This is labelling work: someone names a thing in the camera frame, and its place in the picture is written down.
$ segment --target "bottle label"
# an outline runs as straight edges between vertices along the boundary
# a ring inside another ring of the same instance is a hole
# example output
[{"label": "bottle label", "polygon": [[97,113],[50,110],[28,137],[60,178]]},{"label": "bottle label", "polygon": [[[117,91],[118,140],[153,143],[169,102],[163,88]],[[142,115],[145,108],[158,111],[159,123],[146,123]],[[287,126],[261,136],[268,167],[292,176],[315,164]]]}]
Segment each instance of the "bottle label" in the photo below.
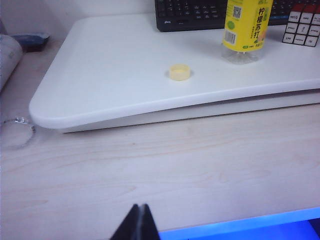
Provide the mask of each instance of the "bottle label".
[{"label": "bottle label", "polygon": [[273,0],[228,0],[222,43],[237,52],[261,49]]}]

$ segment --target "bottle cap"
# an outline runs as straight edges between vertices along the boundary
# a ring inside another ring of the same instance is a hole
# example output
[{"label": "bottle cap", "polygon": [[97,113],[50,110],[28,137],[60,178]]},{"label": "bottle cap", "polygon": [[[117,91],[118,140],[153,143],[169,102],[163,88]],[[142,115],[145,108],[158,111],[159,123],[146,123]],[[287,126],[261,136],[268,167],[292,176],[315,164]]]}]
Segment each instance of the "bottle cap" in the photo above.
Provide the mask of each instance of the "bottle cap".
[{"label": "bottle cap", "polygon": [[174,64],[170,67],[169,76],[172,80],[183,81],[190,78],[190,67],[185,64]]}]

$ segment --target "black keyboard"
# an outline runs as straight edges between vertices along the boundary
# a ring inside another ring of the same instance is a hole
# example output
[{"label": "black keyboard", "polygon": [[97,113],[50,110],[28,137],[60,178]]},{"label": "black keyboard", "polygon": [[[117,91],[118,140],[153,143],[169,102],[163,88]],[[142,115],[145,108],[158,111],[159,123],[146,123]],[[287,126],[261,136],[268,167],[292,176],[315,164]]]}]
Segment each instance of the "black keyboard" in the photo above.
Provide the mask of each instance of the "black keyboard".
[{"label": "black keyboard", "polygon": [[[223,29],[228,0],[154,0],[156,27],[161,32]],[[294,4],[320,0],[274,0],[269,25],[287,24]]]}]

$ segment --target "light wood surface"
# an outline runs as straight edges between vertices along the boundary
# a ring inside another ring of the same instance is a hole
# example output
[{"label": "light wood surface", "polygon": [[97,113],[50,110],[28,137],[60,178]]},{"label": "light wood surface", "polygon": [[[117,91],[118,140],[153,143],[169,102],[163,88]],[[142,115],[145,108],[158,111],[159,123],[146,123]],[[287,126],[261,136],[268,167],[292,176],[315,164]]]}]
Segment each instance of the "light wood surface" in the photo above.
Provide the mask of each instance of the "light wood surface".
[{"label": "light wood surface", "polygon": [[[28,104],[61,43],[28,53],[1,121]],[[158,230],[320,206],[320,104],[61,134],[1,129],[1,239],[108,239],[132,204]]]}]

